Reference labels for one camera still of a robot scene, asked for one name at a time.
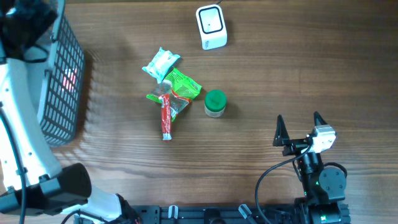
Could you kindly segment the green lid plastic jar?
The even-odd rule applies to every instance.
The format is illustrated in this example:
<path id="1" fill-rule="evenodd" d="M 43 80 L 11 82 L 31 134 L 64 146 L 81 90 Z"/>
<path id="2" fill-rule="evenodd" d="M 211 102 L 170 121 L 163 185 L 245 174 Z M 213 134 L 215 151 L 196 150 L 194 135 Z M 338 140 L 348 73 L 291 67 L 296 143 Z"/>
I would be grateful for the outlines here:
<path id="1" fill-rule="evenodd" d="M 227 98 L 221 90 L 211 90 L 205 96 L 205 113 L 212 117 L 220 117 L 226 108 Z"/>

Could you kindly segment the green snack packet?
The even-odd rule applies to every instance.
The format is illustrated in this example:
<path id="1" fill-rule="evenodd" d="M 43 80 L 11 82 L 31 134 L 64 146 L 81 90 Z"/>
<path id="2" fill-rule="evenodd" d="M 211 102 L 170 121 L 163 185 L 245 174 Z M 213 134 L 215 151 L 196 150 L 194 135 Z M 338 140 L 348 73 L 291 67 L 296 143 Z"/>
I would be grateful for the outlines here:
<path id="1" fill-rule="evenodd" d="M 200 91 L 201 85 L 174 67 L 146 98 L 162 103 L 160 97 L 169 94 L 170 111 L 174 121 L 177 115 L 200 94 Z"/>

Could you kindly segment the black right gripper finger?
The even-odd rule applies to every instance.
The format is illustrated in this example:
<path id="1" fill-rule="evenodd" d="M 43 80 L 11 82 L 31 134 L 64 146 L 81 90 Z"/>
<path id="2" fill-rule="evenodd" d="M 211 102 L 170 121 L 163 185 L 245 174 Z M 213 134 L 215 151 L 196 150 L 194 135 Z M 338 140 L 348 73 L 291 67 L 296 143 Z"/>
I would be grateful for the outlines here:
<path id="1" fill-rule="evenodd" d="M 277 117 L 277 126 L 275 131 L 275 136 L 273 138 L 272 145 L 275 147 L 282 147 L 288 145 L 290 142 L 290 137 L 287 132 L 284 119 L 282 115 L 278 115 Z"/>
<path id="2" fill-rule="evenodd" d="M 327 122 L 322 118 L 319 112 L 315 111 L 313 113 L 315 126 L 327 125 Z"/>

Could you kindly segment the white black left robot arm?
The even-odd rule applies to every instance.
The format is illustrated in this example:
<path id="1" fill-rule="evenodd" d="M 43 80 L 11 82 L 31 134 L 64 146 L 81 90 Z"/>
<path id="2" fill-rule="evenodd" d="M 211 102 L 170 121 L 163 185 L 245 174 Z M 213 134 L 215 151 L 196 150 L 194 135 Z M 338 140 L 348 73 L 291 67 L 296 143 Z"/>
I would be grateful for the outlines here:
<path id="1" fill-rule="evenodd" d="M 95 187 L 83 164 L 62 166 L 52 148 L 76 133 L 85 55 L 64 1 L 1 2 L 1 213 L 140 223 L 118 194 Z"/>

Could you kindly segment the teal white wipes packet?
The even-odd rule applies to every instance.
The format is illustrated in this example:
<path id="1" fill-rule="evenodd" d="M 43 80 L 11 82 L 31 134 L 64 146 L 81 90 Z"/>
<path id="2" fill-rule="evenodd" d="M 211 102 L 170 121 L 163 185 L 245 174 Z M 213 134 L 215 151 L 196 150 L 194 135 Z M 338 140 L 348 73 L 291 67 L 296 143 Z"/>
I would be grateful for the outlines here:
<path id="1" fill-rule="evenodd" d="M 168 74 L 170 68 L 180 59 L 178 54 L 173 54 L 169 50 L 164 50 L 162 47 L 156 53 L 154 58 L 147 66 L 142 67 L 142 70 L 155 78 L 160 84 L 165 76 Z"/>

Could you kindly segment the red snack pack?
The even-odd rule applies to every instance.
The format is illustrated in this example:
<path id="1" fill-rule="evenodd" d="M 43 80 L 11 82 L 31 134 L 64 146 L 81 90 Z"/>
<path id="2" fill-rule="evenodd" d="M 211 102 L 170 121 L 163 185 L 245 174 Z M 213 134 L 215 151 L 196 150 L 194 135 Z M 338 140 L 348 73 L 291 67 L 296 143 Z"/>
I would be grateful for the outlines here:
<path id="1" fill-rule="evenodd" d="M 63 76 L 63 82 L 62 85 L 65 90 L 68 90 L 69 92 L 73 93 L 75 92 L 75 84 L 77 80 L 77 69 L 65 69 L 64 71 L 64 76 Z"/>

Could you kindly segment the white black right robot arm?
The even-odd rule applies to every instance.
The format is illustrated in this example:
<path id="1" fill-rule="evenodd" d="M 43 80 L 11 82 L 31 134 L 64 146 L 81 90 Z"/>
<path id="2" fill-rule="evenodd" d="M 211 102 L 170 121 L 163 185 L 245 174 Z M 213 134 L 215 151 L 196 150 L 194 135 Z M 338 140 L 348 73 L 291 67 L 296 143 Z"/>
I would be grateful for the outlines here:
<path id="1" fill-rule="evenodd" d="M 294 169 L 305 196 L 296 198 L 294 208 L 300 223 L 343 223 L 339 202 L 345 199 L 348 172 L 337 163 L 323 163 L 321 153 L 331 149 L 336 131 L 318 112 L 314 128 L 301 139 L 291 139 L 282 115 L 277 117 L 273 145 L 283 147 L 283 156 L 294 156 Z"/>

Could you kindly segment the clear plastic snack wrapper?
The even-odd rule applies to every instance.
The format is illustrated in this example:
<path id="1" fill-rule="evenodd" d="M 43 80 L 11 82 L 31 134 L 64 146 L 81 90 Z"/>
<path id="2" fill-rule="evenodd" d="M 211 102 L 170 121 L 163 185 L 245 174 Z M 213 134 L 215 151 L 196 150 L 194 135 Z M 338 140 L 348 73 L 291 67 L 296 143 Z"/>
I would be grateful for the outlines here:
<path id="1" fill-rule="evenodd" d="M 190 103 L 189 100 L 179 97 L 176 92 L 173 91 L 172 83 L 169 81 L 160 83 L 154 90 L 152 90 L 146 97 L 156 103 L 162 104 L 160 99 L 162 96 L 169 96 L 169 105 L 172 121 L 177 115 Z"/>

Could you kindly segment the red stick snack packet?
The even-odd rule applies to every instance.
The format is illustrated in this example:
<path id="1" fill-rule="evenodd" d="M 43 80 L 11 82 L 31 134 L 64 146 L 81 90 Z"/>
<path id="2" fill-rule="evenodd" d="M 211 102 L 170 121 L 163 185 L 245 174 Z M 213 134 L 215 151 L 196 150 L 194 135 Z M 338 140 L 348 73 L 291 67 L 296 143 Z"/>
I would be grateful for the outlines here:
<path id="1" fill-rule="evenodd" d="M 162 102 L 161 118 L 162 118 L 162 136 L 164 141 L 171 141 L 172 117 L 170 109 L 170 95 L 164 94 L 159 97 Z"/>

